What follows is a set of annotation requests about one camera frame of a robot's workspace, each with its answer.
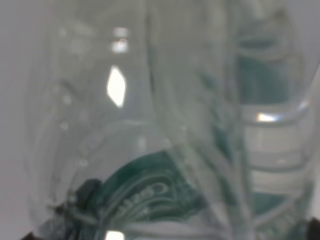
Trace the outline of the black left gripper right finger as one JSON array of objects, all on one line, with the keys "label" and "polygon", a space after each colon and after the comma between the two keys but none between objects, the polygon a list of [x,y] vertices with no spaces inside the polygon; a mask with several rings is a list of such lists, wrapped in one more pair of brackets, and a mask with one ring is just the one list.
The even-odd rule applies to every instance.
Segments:
[{"label": "black left gripper right finger", "polygon": [[312,218],[308,223],[307,239],[320,240],[320,220],[319,219]]}]

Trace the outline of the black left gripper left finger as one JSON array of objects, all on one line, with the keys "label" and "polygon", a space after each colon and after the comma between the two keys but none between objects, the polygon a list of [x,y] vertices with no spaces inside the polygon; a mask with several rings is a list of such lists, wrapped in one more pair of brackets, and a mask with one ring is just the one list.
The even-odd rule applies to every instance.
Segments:
[{"label": "black left gripper left finger", "polygon": [[38,240],[38,238],[34,236],[33,232],[29,232],[28,234],[23,236],[21,240]]}]

